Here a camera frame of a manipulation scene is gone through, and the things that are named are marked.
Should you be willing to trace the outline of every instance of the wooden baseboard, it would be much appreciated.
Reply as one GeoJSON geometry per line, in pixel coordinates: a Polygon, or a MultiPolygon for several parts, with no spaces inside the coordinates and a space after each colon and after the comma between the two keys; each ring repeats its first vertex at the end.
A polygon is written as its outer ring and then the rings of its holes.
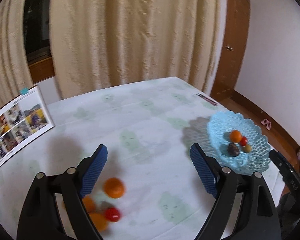
{"type": "Polygon", "coordinates": [[[268,119],[271,122],[272,129],[275,130],[278,134],[280,134],[285,143],[289,144],[295,150],[295,152],[297,152],[300,149],[300,146],[291,137],[291,135],[288,134],[287,131],[276,122],[276,120],[269,116],[269,114],[263,111],[259,106],[255,105],[253,102],[251,102],[249,99],[247,99],[235,90],[232,93],[231,99],[237,104],[243,106],[244,108],[252,112],[258,118],[260,118],[260,120],[268,119]]]}
{"type": "Polygon", "coordinates": [[[52,57],[45,58],[29,65],[29,70],[33,83],[40,82],[55,75],[52,57]]]}

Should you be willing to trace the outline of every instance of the beige curtain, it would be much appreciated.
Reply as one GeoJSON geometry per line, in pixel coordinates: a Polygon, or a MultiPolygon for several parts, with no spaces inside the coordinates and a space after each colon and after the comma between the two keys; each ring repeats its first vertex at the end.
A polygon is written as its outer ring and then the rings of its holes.
{"type": "Polygon", "coordinates": [[[202,90],[215,14],[216,0],[51,0],[62,96],[168,76],[202,90]]]}
{"type": "Polygon", "coordinates": [[[33,86],[23,41],[25,0],[0,3],[0,108],[33,86]]]}
{"type": "Polygon", "coordinates": [[[213,70],[218,67],[217,64],[219,62],[219,58],[217,58],[216,52],[217,52],[217,41],[218,41],[218,34],[220,30],[220,2],[219,0],[215,0],[215,15],[214,15],[214,30],[213,30],[213,38],[212,38],[212,48],[211,48],[211,54],[207,69],[207,74],[204,80],[203,89],[202,91],[206,93],[206,90],[208,88],[208,84],[210,82],[210,79],[213,75],[213,70]]]}

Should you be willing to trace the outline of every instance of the tangerine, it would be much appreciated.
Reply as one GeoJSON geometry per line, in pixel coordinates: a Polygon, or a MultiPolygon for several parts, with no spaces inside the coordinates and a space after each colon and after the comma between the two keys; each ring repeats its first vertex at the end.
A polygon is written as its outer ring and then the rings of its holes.
{"type": "Polygon", "coordinates": [[[242,136],[241,136],[241,133],[238,130],[233,130],[230,133],[229,138],[232,142],[239,143],[242,139],[242,136]]]}
{"type": "Polygon", "coordinates": [[[99,213],[90,213],[89,216],[99,232],[104,231],[108,228],[108,221],[103,215],[99,213]]]}
{"type": "Polygon", "coordinates": [[[97,206],[96,204],[93,202],[92,198],[89,195],[86,195],[83,199],[82,199],[82,203],[84,205],[84,207],[86,208],[86,211],[88,213],[93,213],[96,211],[97,206]]]}
{"type": "Polygon", "coordinates": [[[121,180],[110,178],[103,184],[103,191],[111,198],[119,198],[124,195],[125,188],[121,180]]]}

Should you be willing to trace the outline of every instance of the red cherry tomato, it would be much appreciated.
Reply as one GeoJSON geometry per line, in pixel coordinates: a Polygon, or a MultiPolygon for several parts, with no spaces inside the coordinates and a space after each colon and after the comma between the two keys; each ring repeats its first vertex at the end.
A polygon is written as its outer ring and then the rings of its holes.
{"type": "Polygon", "coordinates": [[[111,222],[117,222],[120,220],[121,214],[119,210],[117,210],[114,207],[111,207],[105,211],[105,218],[111,222]]]}
{"type": "Polygon", "coordinates": [[[245,136],[242,136],[242,139],[240,141],[241,146],[246,146],[248,143],[248,139],[245,136]]]}

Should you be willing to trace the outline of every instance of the blue sticky note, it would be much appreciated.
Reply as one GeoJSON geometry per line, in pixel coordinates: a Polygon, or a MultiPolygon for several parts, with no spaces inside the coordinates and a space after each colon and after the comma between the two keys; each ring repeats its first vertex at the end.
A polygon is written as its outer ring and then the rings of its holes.
{"type": "Polygon", "coordinates": [[[20,90],[21,95],[25,95],[25,94],[27,94],[28,92],[29,92],[29,89],[28,89],[28,88],[23,88],[23,89],[20,90]]]}

